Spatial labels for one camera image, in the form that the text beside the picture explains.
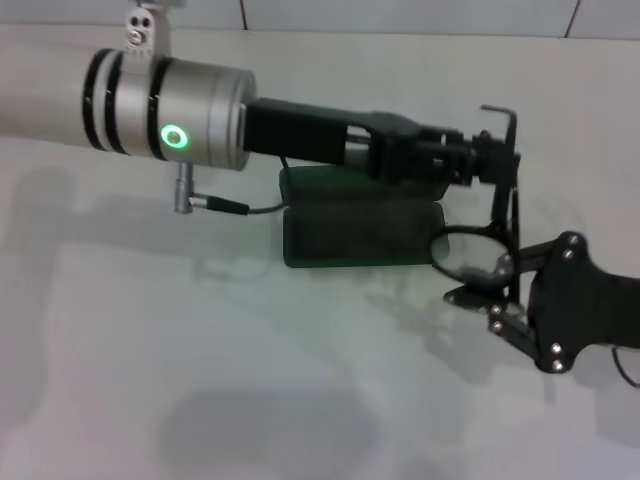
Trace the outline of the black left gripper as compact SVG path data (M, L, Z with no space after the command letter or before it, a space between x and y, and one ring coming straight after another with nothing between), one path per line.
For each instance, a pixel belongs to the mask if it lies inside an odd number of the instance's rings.
M246 107L246 152L342 166L370 178L397 182L422 157L420 144L438 143L445 127L419 124L388 112L356 112L259 98ZM475 159L435 159L438 183L471 187L481 164Z

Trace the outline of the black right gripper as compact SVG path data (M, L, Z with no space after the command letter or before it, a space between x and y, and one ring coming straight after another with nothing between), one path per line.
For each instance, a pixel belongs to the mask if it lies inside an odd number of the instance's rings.
M528 356L545 373L569 371L594 345L639 348L639 280L608 273L591 259L586 238L566 231L557 239L505 248L498 274L538 270L530 287L528 316L519 304L496 304L488 329Z

